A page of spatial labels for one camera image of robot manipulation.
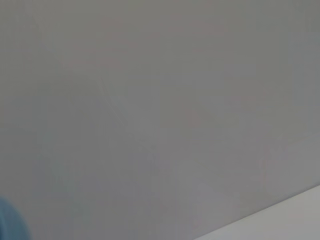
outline white ceiling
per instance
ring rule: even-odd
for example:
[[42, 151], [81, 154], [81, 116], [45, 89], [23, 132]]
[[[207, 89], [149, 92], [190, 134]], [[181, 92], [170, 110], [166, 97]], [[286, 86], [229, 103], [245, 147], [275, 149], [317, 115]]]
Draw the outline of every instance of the white ceiling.
[[35, 240], [193, 240], [317, 185], [319, 7], [1, 1], [2, 195]]

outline blue object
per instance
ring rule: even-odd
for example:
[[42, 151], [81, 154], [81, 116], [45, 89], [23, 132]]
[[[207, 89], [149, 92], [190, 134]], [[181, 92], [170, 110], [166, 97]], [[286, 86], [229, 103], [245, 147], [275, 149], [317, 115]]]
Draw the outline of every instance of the blue object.
[[15, 208], [0, 198], [0, 240], [30, 240], [28, 228]]

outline white surface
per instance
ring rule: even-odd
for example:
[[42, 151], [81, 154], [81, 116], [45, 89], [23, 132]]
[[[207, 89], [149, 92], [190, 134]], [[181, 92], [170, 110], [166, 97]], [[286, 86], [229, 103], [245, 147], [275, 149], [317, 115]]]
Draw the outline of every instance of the white surface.
[[317, 9], [0, 0], [0, 194], [35, 240], [193, 240], [317, 185]]
[[320, 186], [222, 227], [196, 240], [318, 239]]

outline gray surface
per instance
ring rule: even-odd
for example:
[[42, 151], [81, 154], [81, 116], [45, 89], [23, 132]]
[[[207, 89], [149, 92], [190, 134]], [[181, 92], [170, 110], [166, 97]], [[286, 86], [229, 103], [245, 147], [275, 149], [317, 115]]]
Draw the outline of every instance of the gray surface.
[[317, 185], [315, 9], [1, 0], [1, 195], [35, 240], [192, 240]]

